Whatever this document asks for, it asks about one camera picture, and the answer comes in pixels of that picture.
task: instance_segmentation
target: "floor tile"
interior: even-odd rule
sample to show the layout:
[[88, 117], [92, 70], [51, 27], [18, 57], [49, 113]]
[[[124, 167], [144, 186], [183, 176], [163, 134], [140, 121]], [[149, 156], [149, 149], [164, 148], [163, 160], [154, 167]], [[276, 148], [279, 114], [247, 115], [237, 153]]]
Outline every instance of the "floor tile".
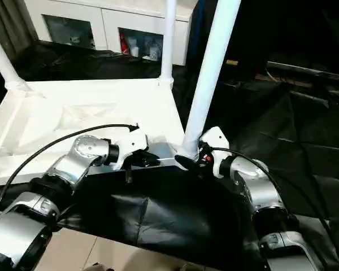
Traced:
[[96, 239], [68, 229], [54, 233], [35, 271], [81, 271]]
[[95, 263], [103, 264], [115, 271], [174, 271], [186, 262], [98, 237], [85, 267]]

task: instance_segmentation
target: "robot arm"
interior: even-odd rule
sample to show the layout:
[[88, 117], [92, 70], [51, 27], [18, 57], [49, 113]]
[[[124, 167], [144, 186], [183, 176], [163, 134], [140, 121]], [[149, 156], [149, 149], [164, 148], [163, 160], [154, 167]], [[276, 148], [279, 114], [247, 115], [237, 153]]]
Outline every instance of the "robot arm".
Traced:
[[51, 240], [60, 213], [91, 166], [122, 168], [126, 158], [147, 149], [147, 138], [136, 129], [112, 144], [90, 135], [76, 138], [67, 155], [0, 214], [0, 271], [31, 271]]
[[[210, 147], [228, 148], [220, 128], [206, 132], [200, 141]], [[245, 196], [262, 255], [270, 270], [323, 270], [314, 250], [298, 230], [298, 221], [283, 201], [261, 161], [255, 163], [230, 152], [212, 150], [213, 174], [230, 177], [239, 194]]]

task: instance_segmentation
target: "black fabric backdrop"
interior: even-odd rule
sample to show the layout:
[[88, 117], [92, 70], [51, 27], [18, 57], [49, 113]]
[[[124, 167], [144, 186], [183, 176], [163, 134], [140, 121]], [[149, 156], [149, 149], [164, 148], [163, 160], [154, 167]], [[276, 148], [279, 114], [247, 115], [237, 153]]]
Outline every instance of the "black fabric backdrop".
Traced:
[[[27, 81], [155, 78], [160, 73], [159, 63], [42, 42], [28, 49], [16, 67]], [[173, 76], [173, 95], [185, 125], [197, 73], [174, 67]], [[4, 94], [0, 77], [0, 101]], [[288, 182], [300, 186], [331, 221], [339, 246], [338, 96], [321, 86], [218, 82], [206, 128], [215, 125], [232, 148], [270, 167], [292, 212], [315, 216]], [[239, 215], [238, 200], [218, 181], [200, 180], [175, 167], [135, 171], [133, 178], [126, 185], [122, 173], [88, 177], [74, 196], [77, 205], [60, 224], [220, 269], [230, 269], [232, 261], [246, 264], [238, 249], [246, 219]], [[26, 184], [13, 186], [2, 207], [26, 189]], [[312, 236], [315, 244], [323, 240], [321, 234]], [[333, 255], [326, 248], [322, 253], [327, 270], [337, 270]]]

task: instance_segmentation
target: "white pole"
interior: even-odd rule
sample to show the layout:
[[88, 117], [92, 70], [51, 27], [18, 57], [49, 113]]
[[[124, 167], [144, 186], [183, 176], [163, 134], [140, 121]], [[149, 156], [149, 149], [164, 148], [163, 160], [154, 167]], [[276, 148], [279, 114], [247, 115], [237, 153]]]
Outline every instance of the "white pole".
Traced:
[[198, 138], [205, 125], [240, 3], [241, 0], [219, 0], [217, 3], [185, 138], [179, 151], [179, 154], [191, 159], [198, 157]]
[[175, 20], [176, 20], [177, 0], [166, 1], [166, 19], [163, 36], [162, 51], [162, 69], [160, 79], [173, 83], [172, 78], [172, 56], [173, 41], [175, 36]]
[[5, 87], [7, 89], [30, 90], [25, 81], [21, 79], [12, 66], [9, 58], [5, 54], [0, 44], [0, 73], [5, 79]]

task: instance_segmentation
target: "white tray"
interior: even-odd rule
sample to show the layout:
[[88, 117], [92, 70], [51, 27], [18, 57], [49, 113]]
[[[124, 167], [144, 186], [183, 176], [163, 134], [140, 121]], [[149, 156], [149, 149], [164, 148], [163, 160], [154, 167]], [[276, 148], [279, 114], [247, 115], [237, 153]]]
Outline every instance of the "white tray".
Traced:
[[[7, 92], [0, 105], [0, 185], [31, 154], [66, 134], [103, 124], [138, 124], [148, 135], [149, 151], [174, 164], [184, 131], [170, 84], [159, 79], [27, 82], [33, 92]], [[127, 128], [89, 132], [117, 140]], [[28, 182], [65, 154], [74, 138], [30, 162], [14, 183]], [[90, 173], [110, 172], [110, 167]]]

